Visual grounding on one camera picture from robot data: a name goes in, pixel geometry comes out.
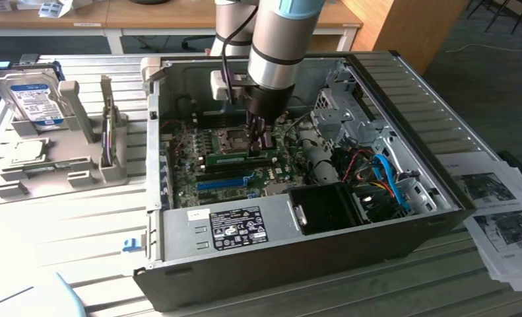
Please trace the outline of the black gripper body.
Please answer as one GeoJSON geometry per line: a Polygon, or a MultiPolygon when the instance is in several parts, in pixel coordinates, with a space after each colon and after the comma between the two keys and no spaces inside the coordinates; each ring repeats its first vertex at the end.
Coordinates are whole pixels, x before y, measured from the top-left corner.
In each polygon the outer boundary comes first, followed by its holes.
{"type": "Polygon", "coordinates": [[[245,109],[260,118],[278,118],[288,107],[294,86],[269,89],[261,86],[245,88],[245,109]]]}

